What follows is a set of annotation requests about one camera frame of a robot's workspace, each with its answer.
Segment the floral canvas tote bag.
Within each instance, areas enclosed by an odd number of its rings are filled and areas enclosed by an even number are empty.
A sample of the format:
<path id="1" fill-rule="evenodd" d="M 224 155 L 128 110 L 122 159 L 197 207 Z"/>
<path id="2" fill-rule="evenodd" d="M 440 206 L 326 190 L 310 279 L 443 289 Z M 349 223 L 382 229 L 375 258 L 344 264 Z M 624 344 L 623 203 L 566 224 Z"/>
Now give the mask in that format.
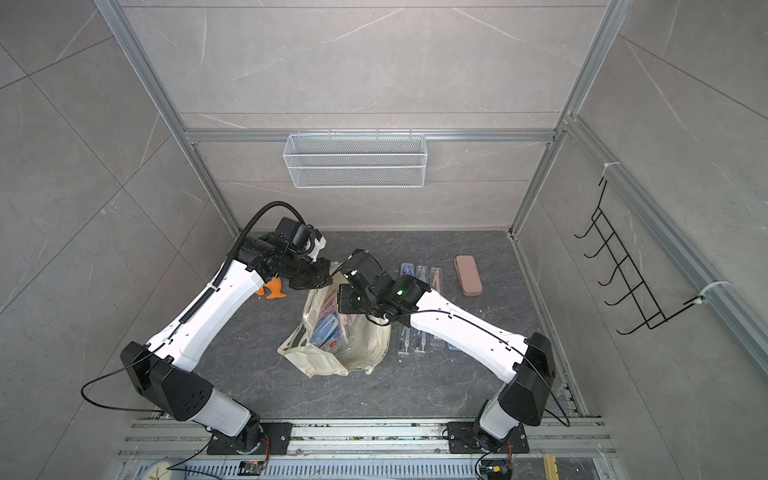
<path id="1" fill-rule="evenodd" d="M 382 319 L 338 310 L 337 294 L 346 283 L 337 273 L 330 285 L 311 290 L 301 322 L 277 349 L 309 378 L 371 374 L 389 350 L 392 328 Z"/>

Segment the small clear plastic box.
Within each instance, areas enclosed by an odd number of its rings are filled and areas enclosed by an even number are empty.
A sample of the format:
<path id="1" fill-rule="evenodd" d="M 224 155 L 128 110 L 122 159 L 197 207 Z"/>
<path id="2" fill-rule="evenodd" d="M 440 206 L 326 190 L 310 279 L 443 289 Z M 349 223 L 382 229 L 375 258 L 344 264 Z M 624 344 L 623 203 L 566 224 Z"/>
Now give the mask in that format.
<path id="1" fill-rule="evenodd" d="M 442 269 L 441 268 L 431 268 L 429 270 L 430 275 L 430 287 L 432 290 L 441 293 L 442 292 Z"/>

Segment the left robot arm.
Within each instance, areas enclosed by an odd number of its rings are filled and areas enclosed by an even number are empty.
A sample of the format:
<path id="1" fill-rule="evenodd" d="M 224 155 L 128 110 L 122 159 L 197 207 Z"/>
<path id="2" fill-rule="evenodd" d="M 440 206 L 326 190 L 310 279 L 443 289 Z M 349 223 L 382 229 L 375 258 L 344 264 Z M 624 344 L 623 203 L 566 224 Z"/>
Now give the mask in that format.
<path id="1" fill-rule="evenodd" d="M 236 237 L 214 278 L 164 329 L 120 354 L 133 389 L 179 421 L 192 420 L 244 441 L 258 416 L 196 374 L 204 352 L 239 308 L 269 281 L 294 290 L 330 284 L 330 263 L 321 258 L 322 234 L 285 201 L 272 201 Z"/>

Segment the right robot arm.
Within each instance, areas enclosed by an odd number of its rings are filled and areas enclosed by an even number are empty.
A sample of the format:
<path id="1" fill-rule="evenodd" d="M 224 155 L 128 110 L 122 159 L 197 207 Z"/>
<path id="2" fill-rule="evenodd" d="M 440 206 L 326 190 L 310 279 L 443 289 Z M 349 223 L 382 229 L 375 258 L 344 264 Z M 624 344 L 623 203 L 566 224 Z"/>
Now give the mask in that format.
<path id="1" fill-rule="evenodd" d="M 344 314 L 379 318 L 380 325 L 399 322 L 457 347 L 503 382 L 483 406 L 472 427 L 477 444 L 497 450 L 520 426 L 538 426 L 554 396 L 557 377 L 551 341 L 492 325 L 447 300 L 425 282 L 383 274 L 369 282 L 359 271 L 344 275 L 337 301 Z"/>

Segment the orange shark plush toy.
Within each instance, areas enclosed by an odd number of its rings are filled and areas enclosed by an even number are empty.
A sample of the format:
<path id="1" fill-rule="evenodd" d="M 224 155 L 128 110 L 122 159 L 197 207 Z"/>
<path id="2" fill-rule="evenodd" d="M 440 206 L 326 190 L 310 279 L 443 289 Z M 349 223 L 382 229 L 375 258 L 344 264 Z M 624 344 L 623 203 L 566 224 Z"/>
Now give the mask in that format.
<path id="1" fill-rule="evenodd" d="M 270 279 L 257 291 L 257 295 L 265 297 L 267 300 L 285 298 L 286 294 L 283 292 L 282 280 L 280 278 Z"/>

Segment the pink glasses case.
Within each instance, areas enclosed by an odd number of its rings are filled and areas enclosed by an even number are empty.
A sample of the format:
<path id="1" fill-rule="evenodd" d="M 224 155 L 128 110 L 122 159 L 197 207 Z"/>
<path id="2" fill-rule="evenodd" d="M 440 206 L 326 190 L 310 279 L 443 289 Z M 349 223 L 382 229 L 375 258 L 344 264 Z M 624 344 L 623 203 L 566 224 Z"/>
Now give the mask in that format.
<path id="1" fill-rule="evenodd" d="M 458 255 L 454 258 L 454 265 L 462 293 L 468 297 L 481 295 L 483 286 L 474 257 Z"/>

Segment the white round clock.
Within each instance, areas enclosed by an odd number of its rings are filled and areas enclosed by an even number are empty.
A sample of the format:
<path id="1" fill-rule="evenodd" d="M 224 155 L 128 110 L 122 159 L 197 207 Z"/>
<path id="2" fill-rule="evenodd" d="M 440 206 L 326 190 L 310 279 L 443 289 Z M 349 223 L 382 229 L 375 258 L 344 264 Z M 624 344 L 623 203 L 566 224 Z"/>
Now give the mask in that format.
<path id="1" fill-rule="evenodd" d="M 157 461 L 147 467 L 140 480 L 185 480 L 186 473 L 181 470 L 175 470 L 172 463 L 168 461 Z"/>

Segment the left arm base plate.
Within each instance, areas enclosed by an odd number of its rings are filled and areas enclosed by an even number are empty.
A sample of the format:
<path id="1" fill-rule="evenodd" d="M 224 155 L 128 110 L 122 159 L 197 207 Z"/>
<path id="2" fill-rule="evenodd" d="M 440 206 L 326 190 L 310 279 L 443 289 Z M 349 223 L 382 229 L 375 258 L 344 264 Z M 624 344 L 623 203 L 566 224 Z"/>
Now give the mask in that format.
<path id="1" fill-rule="evenodd" d="M 229 437 L 214 430 L 207 446 L 208 455 L 284 455 L 291 440 L 290 422 L 249 423 L 243 431 Z"/>

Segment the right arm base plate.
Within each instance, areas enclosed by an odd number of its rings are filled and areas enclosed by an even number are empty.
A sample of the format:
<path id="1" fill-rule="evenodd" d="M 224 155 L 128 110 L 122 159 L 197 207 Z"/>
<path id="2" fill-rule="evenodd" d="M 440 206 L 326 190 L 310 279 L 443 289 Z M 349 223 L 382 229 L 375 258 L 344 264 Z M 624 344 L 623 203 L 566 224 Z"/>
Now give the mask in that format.
<path id="1" fill-rule="evenodd" d="M 474 422 L 449 422 L 442 432 L 452 454 L 526 454 L 530 447 L 524 426 L 519 424 L 503 439 L 497 439 Z"/>

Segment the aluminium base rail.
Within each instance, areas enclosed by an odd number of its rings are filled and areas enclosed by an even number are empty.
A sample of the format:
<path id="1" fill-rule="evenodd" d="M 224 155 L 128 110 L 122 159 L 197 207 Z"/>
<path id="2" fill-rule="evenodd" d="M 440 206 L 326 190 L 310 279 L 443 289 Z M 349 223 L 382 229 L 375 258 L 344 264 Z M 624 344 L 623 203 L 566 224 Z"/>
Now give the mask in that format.
<path id="1" fill-rule="evenodd" d="M 259 433 L 270 438 L 270 455 L 278 459 L 468 457 L 482 452 L 467 419 L 267 419 Z M 119 459 L 184 458 L 202 446 L 213 449 L 210 457 L 238 456 L 219 435 L 170 419 L 132 422 L 114 452 Z M 568 427 L 546 418 L 538 426 L 514 429 L 497 453 L 605 458 L 616 450 L 599 418 L 572 419 Z"/>

